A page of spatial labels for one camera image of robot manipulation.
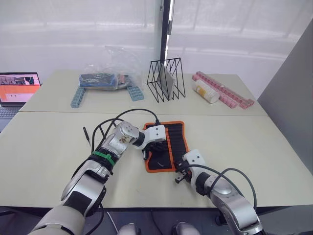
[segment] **black tool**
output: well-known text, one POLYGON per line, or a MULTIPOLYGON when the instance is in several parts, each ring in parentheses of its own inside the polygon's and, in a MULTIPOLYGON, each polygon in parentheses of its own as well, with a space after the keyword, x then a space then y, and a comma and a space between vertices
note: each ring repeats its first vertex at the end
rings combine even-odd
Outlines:
POLYGON ((88 136, 88 133, 87 133, 87 130, 86 130, 86 127, 83 127, 83 130, 84 130, 84 133, 85 133, 86 139, 87 139, 87 141, 88 141, 89 145, 91 146, 91 144, 90 144, 90 140, 89 140, 89 136, 88 136))

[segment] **gray wall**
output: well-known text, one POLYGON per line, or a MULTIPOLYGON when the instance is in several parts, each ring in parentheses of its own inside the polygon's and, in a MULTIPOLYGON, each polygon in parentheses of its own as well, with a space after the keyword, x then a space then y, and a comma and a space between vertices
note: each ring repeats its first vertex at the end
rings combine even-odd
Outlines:
POLYGON ((313 174, 312 44, 311 21, 258 101, 313 174))

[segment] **wire rack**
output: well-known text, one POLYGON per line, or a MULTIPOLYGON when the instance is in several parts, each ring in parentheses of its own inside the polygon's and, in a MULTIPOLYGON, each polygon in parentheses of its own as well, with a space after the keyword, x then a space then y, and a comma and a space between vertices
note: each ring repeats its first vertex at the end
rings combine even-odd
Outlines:
POLYGON ((181 59, 151 61, 147 85, 158 103, 186 97, 181 59))

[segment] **plastic bag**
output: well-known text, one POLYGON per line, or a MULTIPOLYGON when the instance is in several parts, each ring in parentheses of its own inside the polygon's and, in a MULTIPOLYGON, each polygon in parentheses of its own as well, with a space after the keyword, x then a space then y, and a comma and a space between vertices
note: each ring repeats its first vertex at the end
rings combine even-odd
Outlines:
POLYGON ((98 65, 88 64, 80 75, 80 87, 117 90, 138 86, 143 90, 141 63, 138 57, 122 47, 104 47, 107 61, 98 65))

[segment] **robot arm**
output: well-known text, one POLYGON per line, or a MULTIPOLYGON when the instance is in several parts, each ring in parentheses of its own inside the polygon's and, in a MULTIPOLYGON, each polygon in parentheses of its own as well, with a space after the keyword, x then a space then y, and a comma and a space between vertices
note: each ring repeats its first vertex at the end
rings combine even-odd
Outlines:
POLYGON ((62 193, 61 204, 50 210, 29 235, 80 235, 85 217, 99 207, 106 193, 104 184, 127 147, 132 144, 143 149, 151 142, 164 140, 163 125, 139 131, 128 122, 118 124, 75 172, 62 193))
MULTIPOLYGON (((205 165, 205 161, 197 149, 183 156, 183 162, 178 167, 185 165, 205 165)), ((263 227, 253 206, 242 197, 238 191, 226 180, 220 179, 213 188, 211 185, 216 179, 207 171, 199 167, 190 167, 182 170, 181 175, 176 178, 179 183, 183 179, 190 181, 190 185, 200 195, 211 198, 212 203, 222 212, 229 228, 234 235, 262 234, 263 227)))

